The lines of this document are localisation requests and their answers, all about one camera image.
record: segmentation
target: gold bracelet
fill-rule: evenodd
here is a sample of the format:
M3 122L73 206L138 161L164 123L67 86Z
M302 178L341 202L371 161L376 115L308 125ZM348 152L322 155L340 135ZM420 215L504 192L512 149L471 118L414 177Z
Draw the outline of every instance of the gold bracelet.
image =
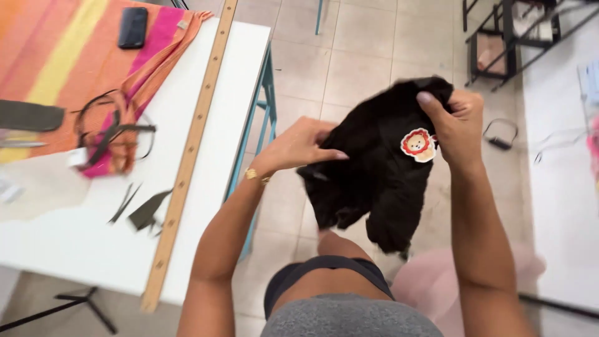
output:
M246 179L247 180L252 180L254 178L258 177L258 174L256 173L256 170L254 170L253 168L247 168L246 172ZM266 177L266 178L262 178L260 179L260 182L262 183L262 186L266 186L266 184L268 184L268 182L270 181L270 177Z

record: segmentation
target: scissors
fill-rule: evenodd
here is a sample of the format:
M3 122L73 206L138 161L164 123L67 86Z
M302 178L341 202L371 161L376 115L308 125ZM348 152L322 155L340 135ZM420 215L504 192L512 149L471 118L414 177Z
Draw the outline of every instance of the scissors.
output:
M45 145L48 144L33 140L0 140L0 148L37 148Z

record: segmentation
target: black phone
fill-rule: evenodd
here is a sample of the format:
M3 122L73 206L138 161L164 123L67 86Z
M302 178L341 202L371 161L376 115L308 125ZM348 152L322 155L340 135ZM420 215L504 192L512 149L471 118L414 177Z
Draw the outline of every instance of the black phone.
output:
M142 48L146 41L147 21L148 10L145 7L123 8L120 18L119 48Z

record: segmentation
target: wooden ruler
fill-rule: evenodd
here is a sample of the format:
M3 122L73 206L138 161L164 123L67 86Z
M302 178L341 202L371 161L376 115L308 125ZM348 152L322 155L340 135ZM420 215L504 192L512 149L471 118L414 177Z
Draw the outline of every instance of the wooden ruler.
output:
M179 164L179 172L177 173L177 180L175 180L173 195L168 205L167 217L165 218L160 241L156 248L156 255L154 256L154 262L152 263L152 269L150 270L150 276L146 284L146 291L141 298L141 310L146 313L154 312L158 306L236 6L237 0L225 0L219 27L216 31L212 51L210 52L210 59L208 60L206 73L204 74L204 81L199 91L198 103L195 106L193 120L189 128L189 134L187 135L185 150L183 151L181 164Z

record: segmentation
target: yellow stripe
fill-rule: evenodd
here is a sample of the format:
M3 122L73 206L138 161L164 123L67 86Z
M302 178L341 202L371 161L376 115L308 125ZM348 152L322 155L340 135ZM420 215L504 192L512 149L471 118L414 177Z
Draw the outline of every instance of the yellow stripe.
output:
M104 14L107 5L108 0L83 0L38 74L27 96L27 102L47 106L56 104L60 90L68 80L87 39ZM19 137L21 140L36 138L35 136ZM28 158L29 153L29 149L0 149L0 163Z

